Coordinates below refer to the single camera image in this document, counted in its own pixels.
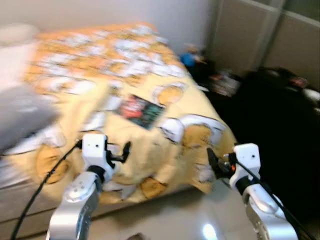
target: clutter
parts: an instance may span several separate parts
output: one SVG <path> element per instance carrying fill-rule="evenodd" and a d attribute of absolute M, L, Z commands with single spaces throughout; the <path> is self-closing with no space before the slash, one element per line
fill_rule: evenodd
<path fill-rule="evenodd" d="M 240 87 L 240 82 L 233 79 L 229 69 L 221 70 L 210 79 L 212 91 L 223 96 L 232 97 Z"/>
<path fill-rule="evenodd" d="M 204 56 L 198 54 L 198 49 L 194 45 L 189 45 L 187 52 L 180 57 L 181 62 L 188 68 L 194 67 L 196 63 L 204 63 Z"/>

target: white pillow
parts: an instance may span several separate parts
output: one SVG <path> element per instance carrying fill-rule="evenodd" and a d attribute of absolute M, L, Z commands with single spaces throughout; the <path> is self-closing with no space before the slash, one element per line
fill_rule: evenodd
<path fill-rule="evenodd" d="M 17 45 L 31 42 L 39 30 L 25 23 L 12 23 L 0 27 L 0 46 Z"/>

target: cartoon print blanket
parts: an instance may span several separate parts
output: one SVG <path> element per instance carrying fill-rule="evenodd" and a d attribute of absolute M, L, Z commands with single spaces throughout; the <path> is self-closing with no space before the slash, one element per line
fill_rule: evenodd
<path fill-rule="evenodd" d="M 206 149 L 222 156 L 235 138 L 152 26 L 42 33 L 39 40 L 25 82 L 60 117 L 6 152 L 17 167 L 39 182 L 76 139 L 103 133 L 114 154 L 128 141 L 131 150 L 104 184 L 102 203 L 141 202 L 180 184 L 212 189 Z M 43 191 L 60 200 L 83 167 L 75 150 Z"/>

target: pillow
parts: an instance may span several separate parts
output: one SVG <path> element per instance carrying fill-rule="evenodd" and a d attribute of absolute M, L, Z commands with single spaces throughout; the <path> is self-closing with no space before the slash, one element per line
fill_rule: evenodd
<path fill-rule="evenodd" d="M 0 93 L 0 155 L 21 139 L 50 125 L 58 113 L 29 86 Z"/>
<path fill-rule="evenodd" d="M 39 30 L 25 23 L 12 23 L 0 27 L 0 46 L 10 46 L 31 42 Z"/>

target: bed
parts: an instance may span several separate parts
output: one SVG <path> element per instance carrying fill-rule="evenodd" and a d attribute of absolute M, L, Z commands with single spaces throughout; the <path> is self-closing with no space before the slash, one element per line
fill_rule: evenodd
<path fill-rule="evenodd" d="M 221 157 L 232 151 L 235 138 L 152 25 L 41 33 L 34 43 L 1 51 L 6 82 L 30 85 L 60 113 L 2 156 L 0 176 L 12 174 L 0 182 L 0 210 L 17 207 L 0 219 L 1 239 L 9 237 L 37 183 L 85 133 L 107 135 L 114 154 L 131 142 L 126 163 L 117 163 L 114 178 L 103 186 L 96 214 L 185 186 L 212 190 L 207 148 Z M 29 224 L 49 218 L 83 167 L 81 151 L 75 150 L 43 188 Z M 21 236 L 34 232 L 26 223 Z"/>

